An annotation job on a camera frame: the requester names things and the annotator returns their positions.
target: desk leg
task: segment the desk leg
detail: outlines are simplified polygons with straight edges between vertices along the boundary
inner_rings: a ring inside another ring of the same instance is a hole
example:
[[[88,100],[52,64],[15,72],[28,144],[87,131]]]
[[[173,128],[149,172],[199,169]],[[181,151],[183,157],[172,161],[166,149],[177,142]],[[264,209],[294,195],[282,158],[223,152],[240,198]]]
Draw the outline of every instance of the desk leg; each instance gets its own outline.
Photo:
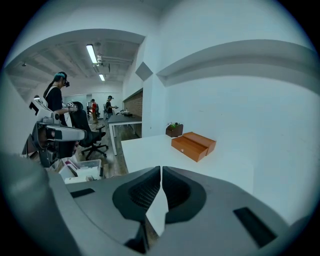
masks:
[[[113,137],[117,137],[115,125],[112,125],[112,129],[113,129]]]
[[[114,138],[114,126],[112,124],[109,125],[109,130],[110,130],[110,140],[113,148],[113,153],[116,156],[117,150],[116,150],[116,144],[115,144],[115,138]]]

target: fluorescent light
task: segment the fluorescent light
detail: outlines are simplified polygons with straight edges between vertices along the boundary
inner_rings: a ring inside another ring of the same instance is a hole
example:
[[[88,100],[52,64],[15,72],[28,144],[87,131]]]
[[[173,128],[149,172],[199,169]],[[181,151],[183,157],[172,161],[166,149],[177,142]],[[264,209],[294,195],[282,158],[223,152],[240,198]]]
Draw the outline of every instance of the fluorescent light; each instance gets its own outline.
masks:
[[[96,55],[95,55],[95,51],[94,51],[94,47],[92,44],[87,44],[86,49],[88,50],[88,53],[90,55],[90,58],[92,60],[92,63],[98,63],[97,59],[96,59]]]
[[[105,80],[104,75],[103,74],[99,74],[99,77],[101,78],[102,81]]]

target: white ceiling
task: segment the white ceiling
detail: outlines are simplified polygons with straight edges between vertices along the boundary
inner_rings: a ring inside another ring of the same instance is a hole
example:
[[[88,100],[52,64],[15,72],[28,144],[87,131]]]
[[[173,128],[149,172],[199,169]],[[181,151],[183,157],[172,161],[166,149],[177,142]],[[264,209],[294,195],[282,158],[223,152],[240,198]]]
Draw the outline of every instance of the white ceiling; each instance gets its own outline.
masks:
[[[103,56],[104,66],[93,68],[88,44],[93,45],[96,56]],[[138,43],[119,40],[67,41],[30,53],[6,70],[22,97],[40,84],[49,84],[60,71],[66,72],[68,78],[90,79],[103,74],[105,83],[122,83],[138,47]]]
[[[142,4],[151,6],[153,8],[156,8],[162,11],[166,6],[168,6],[170,3],[176,0],[136,0],[136,1],[139,1]]]

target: drawer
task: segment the drawer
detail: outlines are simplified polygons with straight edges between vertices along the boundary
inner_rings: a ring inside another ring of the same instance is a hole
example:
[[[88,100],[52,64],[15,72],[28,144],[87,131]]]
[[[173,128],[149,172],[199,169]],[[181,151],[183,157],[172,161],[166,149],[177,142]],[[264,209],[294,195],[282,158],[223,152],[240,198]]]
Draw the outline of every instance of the drawer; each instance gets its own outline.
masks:
[[[196,134],[194,132],[184,133],[183,136],[186,137],[187,139],[195,142],[195,143],[198,143],[198,144],[208,148],[206,155],[208,155],[209,153],[211,153],[215,149],[215,146],[216,146],[215,140],[203,137],[203,136]]]
[[[171,146],[196,162],[204,158],[208,152],[207,147],[183,136],[172,139]]]

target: desk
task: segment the desk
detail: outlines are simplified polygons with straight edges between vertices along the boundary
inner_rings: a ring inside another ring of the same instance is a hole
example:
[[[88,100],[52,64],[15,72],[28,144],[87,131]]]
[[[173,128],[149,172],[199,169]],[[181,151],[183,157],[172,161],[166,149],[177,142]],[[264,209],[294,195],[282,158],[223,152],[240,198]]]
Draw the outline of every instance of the desk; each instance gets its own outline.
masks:
[[[124,116],[123,114],[119,114],[119,115],[110,116],[107,122],[110,130],[110,139],[112,143],[113,153],[116,156],[117,150],[116,150],[115,139],[114,139],[116,137],[115,126],[133,125],[133,134],[135,134],[136,133],[135,124],[142,124],[142,118],[137,115],[133,115],[133,118],[131,118],[128,116]]]
[[[231,149],[224,150],[217,141],[213,152],[199,162],[195,162],[172,147],[171,140],[171,137],[164,134],[121,141],[128,172],[155,166],[176,167],[225,180],[253,194],[253,166],[249,161],[241,158],[238,152],[232,152]],[[164,221],[167,211],[167,198],[161,187],[146,213],[159,236],[165,229]]]

